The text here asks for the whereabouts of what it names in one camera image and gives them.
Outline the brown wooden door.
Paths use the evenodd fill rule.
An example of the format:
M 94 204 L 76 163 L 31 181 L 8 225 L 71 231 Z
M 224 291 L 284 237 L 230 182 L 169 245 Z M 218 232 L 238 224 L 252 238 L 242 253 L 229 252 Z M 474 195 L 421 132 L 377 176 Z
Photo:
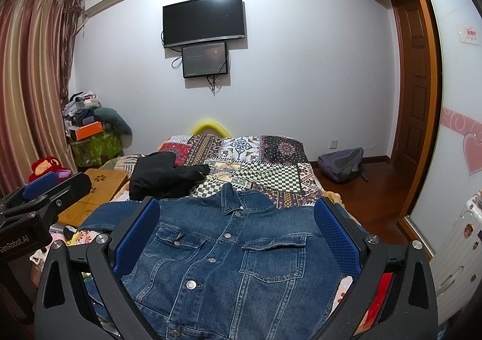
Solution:
M 412 179 L 418 168 L 430 104 L 430 54 L 427 27 L 419 0 L 395 4 L 400 56 L 400 101 L 394 168 Z

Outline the white wardrobe sliding door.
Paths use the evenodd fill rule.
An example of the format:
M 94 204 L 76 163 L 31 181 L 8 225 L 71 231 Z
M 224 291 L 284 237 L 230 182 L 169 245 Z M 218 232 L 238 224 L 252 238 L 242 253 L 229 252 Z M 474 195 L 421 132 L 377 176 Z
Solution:
M 441 50 L 440 128 L 410 215 L 432 250 L 481 190 L 481 16 L 472 0 L 430 0 Z

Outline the white suitcase with stickers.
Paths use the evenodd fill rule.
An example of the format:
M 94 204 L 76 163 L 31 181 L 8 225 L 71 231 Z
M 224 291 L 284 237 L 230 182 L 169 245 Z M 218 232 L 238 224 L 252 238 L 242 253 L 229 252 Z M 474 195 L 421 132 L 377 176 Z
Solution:
M 430 261 L 440 325 L 470 302 L 481 282 L 481 222 L 481 193 L 477 193 Z

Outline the wooden lap desk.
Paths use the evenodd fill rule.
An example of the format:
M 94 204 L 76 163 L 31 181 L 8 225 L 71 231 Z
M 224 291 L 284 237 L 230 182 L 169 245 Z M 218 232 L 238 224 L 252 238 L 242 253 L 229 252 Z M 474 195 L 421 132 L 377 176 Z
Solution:
M 100 205 L 110 202 L 128 180 L 127 171 L 89 169 L 91 191 L 59 215 L 59 223 L 79 227 Z

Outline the orange box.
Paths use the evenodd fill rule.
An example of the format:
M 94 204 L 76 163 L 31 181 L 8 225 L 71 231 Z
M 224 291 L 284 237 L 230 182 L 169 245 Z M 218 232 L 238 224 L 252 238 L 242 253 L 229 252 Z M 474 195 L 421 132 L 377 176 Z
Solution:
M 75 140 L 80 141 L 102 132 L 103 132 L 103 127 L 101 122 L 95 121 L 95 122 L 92 122 L 91 124 L 78 128 L 75 133 Z

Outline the grey green cushion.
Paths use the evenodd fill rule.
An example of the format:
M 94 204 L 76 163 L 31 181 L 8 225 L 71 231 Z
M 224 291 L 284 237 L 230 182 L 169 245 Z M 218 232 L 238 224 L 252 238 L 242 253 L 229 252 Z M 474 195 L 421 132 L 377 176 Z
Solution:
M 109 126 L 110 129 L 115 130 L 118 134 L 132 136 L 132 128 L 115 109 L 107 107 L 96 108 L 94 115 L 96 120 Z

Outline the black folded garment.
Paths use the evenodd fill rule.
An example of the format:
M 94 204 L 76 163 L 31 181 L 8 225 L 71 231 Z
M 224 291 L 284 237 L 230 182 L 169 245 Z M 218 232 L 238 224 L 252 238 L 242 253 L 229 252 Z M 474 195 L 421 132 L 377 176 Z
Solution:
M 169 151 L 140 157 L 129 182 L 130 200 L 143 201 L 147 196 L 156 200 L 188 196 L 210 173 L 208 165 L 177 165 L 176 159 Z

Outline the grey blue backpack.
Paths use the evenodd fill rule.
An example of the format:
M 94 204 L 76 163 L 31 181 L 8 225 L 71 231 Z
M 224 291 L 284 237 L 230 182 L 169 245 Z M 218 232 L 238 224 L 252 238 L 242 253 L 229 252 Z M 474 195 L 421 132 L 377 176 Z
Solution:
M 354 148 L 323 154 L 317 163 L 320 172 L 334 183 L 346 183 L 357 177 L 365 182 L 368 177 L 363 167 L 364 149 Z

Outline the red plush toy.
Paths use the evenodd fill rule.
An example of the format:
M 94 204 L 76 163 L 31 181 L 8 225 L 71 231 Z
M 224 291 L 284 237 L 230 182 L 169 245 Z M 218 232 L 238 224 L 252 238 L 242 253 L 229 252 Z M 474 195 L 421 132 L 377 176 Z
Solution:
M 73 174 L 72 170 L 64 168 L 56 157 L 49 156 L 38 159 L 32 163 L 28 182 L 39 179 L 47 173 L 54 173 L 59 182 L 66 180 Z

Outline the blue denim jacket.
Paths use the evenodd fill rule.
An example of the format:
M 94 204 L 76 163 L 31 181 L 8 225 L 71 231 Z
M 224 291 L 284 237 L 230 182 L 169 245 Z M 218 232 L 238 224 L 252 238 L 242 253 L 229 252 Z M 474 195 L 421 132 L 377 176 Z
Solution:
M 228 183 L 159 206 L 121 281 L 161 338 L 308 339 L 323 327 L 344 273 L 313 207 Z

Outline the patchwork patterned quilt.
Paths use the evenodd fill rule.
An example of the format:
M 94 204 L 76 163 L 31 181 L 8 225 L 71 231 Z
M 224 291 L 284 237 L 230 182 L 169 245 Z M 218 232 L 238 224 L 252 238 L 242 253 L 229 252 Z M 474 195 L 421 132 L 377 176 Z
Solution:
M 173 135 L 158 150 L 174 153 L 179 165 L 210 167 L 209 176 L 190 191 L 191 196 L 211 196 L 229 182 L 238 191 L 262 192 L 278 208 L 313 205 L 322 197 L 342 204 L 339 194 L 323 189 L 303 143 L 286 136 Z

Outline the yellow curved headboard pad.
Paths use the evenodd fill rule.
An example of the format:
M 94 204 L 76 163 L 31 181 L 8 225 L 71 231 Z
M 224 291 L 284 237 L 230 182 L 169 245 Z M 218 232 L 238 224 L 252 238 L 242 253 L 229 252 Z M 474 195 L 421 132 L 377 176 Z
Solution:
M 220 124 L 216 123 L 213 120 L 203 120 L 200 121 L 192 131 L 190 132 L 191 135 L 196 135 L 196 134 L 203 134 L 204 132 L 214 132 L 218 136 L 222 138 L 228 138 L 230 137 L 230 133 Z

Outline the large black wall television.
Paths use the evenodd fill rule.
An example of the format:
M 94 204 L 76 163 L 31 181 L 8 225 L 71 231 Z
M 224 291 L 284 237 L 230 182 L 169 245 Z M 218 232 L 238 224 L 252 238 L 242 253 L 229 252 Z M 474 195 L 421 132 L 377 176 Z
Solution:
M 190 0 L 163 7 L 163 46 L 246 36 L 243 0 Z

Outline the striped red beige curtain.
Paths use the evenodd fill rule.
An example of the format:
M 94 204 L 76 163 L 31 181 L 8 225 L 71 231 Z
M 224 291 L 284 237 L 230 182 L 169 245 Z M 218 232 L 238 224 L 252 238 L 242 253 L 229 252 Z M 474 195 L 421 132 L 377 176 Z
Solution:
M 81 0 L 1 0 L 1 194 L 53 156 L 74 169 L 62 110 Z

